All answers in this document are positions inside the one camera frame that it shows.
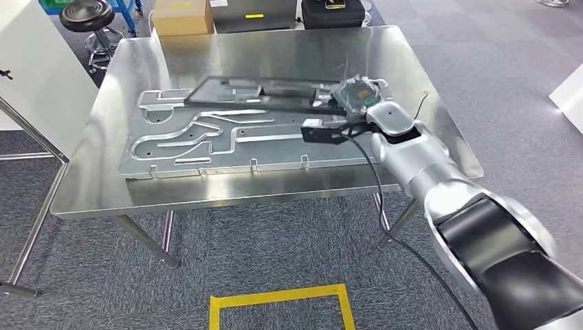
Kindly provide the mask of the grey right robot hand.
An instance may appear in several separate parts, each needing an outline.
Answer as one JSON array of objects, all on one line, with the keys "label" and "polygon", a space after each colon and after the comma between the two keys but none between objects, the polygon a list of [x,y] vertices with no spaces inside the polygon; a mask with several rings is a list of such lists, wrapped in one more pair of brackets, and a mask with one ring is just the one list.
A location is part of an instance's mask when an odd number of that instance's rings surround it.
[{"label": "grey right robot hand", "polygon": [[346,118],[361,118],[366,110],[383,100],[382,90],[388,86],[382,78],[356,75],[331,89],[331,98],[344,110]]}]

